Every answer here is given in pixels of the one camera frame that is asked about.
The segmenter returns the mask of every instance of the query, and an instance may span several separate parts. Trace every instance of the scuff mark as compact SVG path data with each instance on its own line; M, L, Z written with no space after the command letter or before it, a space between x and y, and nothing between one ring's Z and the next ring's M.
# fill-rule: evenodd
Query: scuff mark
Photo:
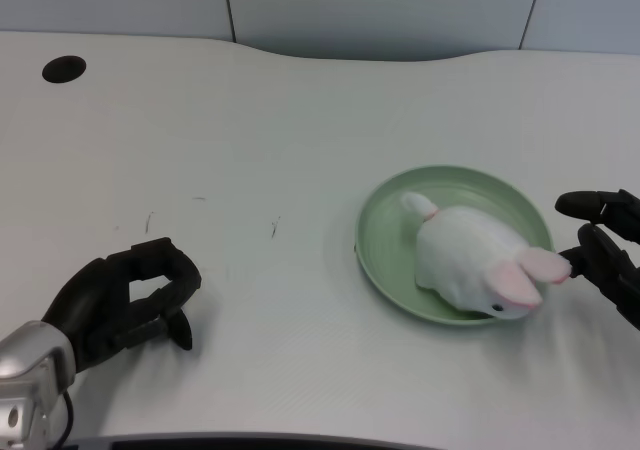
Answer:
M149 216L147 217L147 225L144 227L144 234L148 235L149 234L149 223L151 223L151 215L153 215L156 212L151 212L149 214Z
M280 217L275 222L271 222L271 226L273 227L273 232L271 233L271 240L276 236L276 230L278 230L278 222L280 221Z

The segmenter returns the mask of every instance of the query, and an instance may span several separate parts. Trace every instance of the bunny tail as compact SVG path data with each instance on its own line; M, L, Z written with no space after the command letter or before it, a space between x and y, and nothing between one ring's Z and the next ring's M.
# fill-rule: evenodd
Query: bunny tail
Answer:
M438 213L438 207L429 200L424 195L420 195L419 193L407 192L400 198L402 205L408 211L412 213L417 213L425 221L432 218L436 213Z

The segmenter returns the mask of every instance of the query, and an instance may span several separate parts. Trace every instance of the white table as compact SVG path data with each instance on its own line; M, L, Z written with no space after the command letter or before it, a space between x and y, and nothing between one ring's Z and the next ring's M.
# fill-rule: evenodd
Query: white table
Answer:
M68 54L86 73L45 82L44 64ZM89 260L169 236L203 275L186 306L195 349L154 342L85 372L72 437L633 448L640 332L586 281L550 291L525 322L447 328L378 295L353 245L377 184L449 163L518 186L557 248L571 247L580 223L555 199L640 193L639 124L631 56L345 62L211 40L1 33L0 334L40 318Z

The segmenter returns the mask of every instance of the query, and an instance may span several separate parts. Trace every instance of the light green plate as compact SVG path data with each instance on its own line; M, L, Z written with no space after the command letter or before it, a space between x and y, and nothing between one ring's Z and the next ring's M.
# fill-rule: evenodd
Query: light green plate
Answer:
M449 325L481 325L498 319L456 310L433 290L416 286L415 243L420 219L401 205L407 191L428 196L440 208L467 205L511 225L532 246L553 251L542 216L518 190L495 177L461 167L409 170L380 185L367 200L356 229L356 251L373 284L393 303L418 317Z

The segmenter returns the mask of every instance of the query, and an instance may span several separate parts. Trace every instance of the white plush rabbit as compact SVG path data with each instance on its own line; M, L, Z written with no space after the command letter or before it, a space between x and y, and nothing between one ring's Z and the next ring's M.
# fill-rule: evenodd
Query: white plush rabbit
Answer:
M561 283L571 273L566 259L531 247L514 229L480 210L439 210L417 193L405 193L402 203L425 220L417 237L416 283L460 310L520 318L542 303L534 279Z

